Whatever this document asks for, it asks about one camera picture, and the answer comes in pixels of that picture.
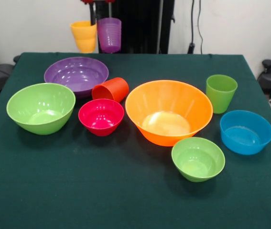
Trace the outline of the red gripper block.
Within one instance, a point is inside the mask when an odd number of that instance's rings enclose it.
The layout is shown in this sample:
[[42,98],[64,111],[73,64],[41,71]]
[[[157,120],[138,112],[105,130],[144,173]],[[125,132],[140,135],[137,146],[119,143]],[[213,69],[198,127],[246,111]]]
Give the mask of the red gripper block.
[[88,4],[89,3],[89,9],[90,9],[90,22],[91,25],[96,24],[97,20],[97,14],[96,14],[96,6],[93,2],[96,1],[105,1],[106,3],[114,3],[114,0],[81,0],[83,3]]

